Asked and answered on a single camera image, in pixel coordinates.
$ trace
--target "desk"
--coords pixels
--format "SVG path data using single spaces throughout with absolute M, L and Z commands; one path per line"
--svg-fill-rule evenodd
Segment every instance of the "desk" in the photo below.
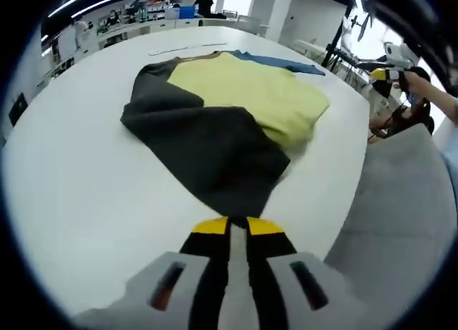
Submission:
M 44 290 L 71 315 L 118 299 L 125 282 L 165 251 L 180 250 L 196 223 L 218 214 L 190 194 L 120 122 L 137 73 L 180 55 L 249 51 L 309 59 L 275 42 L 221 26 L 148 34 L 97 52 L 30 104 L 4 147 L 11 224 Z M 181 52 L 148 55 L 177 43 Z M 329 98 L 307 151 L 279 182 L 263 218 L 298 251 L 324 258 L 359 182 L 368 102 L 338 77 L 298 74 Z

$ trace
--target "laboratory room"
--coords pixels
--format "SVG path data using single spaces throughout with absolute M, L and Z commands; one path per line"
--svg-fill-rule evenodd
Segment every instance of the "laboratory room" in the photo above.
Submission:
M 41 316 L 350 330 L 416 310 L 458 218 L 446 4 L 45 4 L 0 124 L 4 238 Z

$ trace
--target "gray cushion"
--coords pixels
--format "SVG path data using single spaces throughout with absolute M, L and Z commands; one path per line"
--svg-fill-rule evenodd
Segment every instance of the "gray cushion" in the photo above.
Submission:
M 349 216 L 327 264 L 392 319 L 433 278 L 455 234 L 457 209 L 442 156 L 423 125 L 368 147 Z

